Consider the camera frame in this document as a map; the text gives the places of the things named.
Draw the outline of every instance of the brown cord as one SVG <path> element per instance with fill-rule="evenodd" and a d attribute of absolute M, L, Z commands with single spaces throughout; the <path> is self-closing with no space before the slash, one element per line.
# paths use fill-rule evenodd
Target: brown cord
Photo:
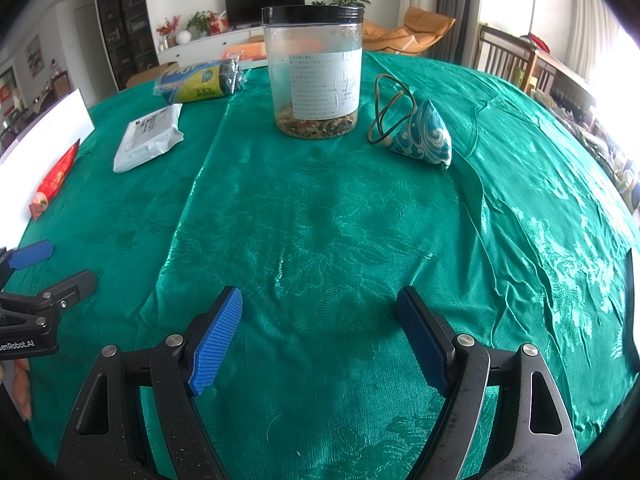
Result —
<path fill-rule="evenodd" d="M 404 91 L 402 91 L 402 90 L 398 91 L 398 93 L 391 98 L 391 101 L 389 101 L 388 104 L 384 108 L 382 108 L 382 111 L 379 110 L 379 108 L 380 108 L 380 102 L 379 102 L 380 101 L 380 87 L 378 86 L 378 81 L 380 80 L 381 77 L 386 77 L 386 78 L 391 79 L 393 82 L 399 84 L 402 87 L 402 90 L 404 90 Z M 375 107 L 376 107 L 376 117 L 375 117 L 375 119 L 373 119 L 373 122 L 371 123 L 371 126 L 369 127 L 369 131 L 367 132 L 367 139 L 369 140 L 369 142 L 371 144 L 377 144 L 381 140 L 386 139 L 389 135 L 391 135 L 394 132 L 394 130 L 398 126 L 400 126 L 400 124 L 402 124 L 405 120 L 407 120 L 409 117 L 411 117 L 413 115 L 413 113 L 417 109 L 417 105 L 415 103 L 414 95 L 409 90 L 409 87 L 407 85 L 405 85 L 403 82 L 398 81 L 398 79 L 396 79 L 392 75 L 380 74 L 376 78 L 376 80 L 374 82 L 374 87 L 375 87 L 375 92 L 376 92 L 375 93 L 375 98 L 374 98 L 374 104 L 375 104 Z M 405 115 L 402 119 L 400 119 L 396 124 L 394 124 L 390 129 L 388 129 L 385 132 L 384 128 L 382 127 L 382 121 L 385 118 L 386 112 L 405 93 L 411 99 L 411 102 L 413 104 L 412 110 L 407 115 Z M 373 128 L 374 128 L 374 126 L 376 126 L 376 124 L 378 125 L 378 133 L 380 134 L 380 136 L 377 139 L 373 139 L 372 138 Z"/>

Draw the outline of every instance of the white vase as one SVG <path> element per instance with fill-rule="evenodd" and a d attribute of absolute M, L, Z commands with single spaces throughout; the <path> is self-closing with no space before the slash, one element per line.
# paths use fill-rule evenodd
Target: white vase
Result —
<path fill-rule="evenodd" d="M 175 43 L 178 45 L 184 45 L 185 43 L 189 43 L 191 41 L 191 33 L 188 30 L 183 30 L 182 32 L 178 32 L 175 35 Z"/>

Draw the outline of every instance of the blue ridged pad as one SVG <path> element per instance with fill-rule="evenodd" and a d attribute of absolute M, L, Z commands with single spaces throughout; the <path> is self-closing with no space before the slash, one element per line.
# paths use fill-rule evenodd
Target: blue ridged pad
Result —
<path fill-rule="evenodd" d="M 396 316 L 418 360 L 424 379 L 429 386 L 447 397 L 451 383 L 447 378 L 447 359 L 434 333 L 420 314 L 418 306 L 401 289 L 396 299 Z"/>
<path fill-rule="evenodd" d="M 41 240 L 34 244 L 18 249 L 9 259 L 9 267 L 13 270 L 23 270 L 53 254 L 53 244 L 49 240 Z"/>
<path fill-rule="evenodd" d="M 194 353 L 193 373 L 188 382 L 194 395 L 213 384 L 241 317 L 242 292 L 233 288 Z"/>

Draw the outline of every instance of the metal screw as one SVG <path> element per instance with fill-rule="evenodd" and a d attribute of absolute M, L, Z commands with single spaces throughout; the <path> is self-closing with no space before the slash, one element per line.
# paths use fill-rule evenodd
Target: metal screw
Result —
<path fill-rule="evenodd" d="M 469 334 L 460 334 L 456 339 L 462 346 L 473 346 L 476 344 L 476 340 Z"/>
<path fill-rule="evenodd" d="M 107 345 L 100 352 L 105 357 L 111 357 L 116 354 L 118 347 L 116 345 Z"/>
<path fill-rule="evenodd" d="M 535 357 L 536 355 L 538 355 L 538 349 L 531 343 L 522 345 L 522 351 L 529 357 Z"/>
<path fill-rule="evenodd" d="M 164 342 L 167 346 L 180 346 L 183 342 L 183 339 L 180 334 L 171 334 L 164 340 Z"/>

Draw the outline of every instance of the plastic jar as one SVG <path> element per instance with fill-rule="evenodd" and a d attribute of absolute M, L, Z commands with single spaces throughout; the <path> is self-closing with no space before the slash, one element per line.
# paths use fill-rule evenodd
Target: plastic jar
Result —
<path fill-rule="evenodd" d="M 276 126 L 299 139 L 330 139 L 358 121 L 360 7 L 262 10 Z"/>

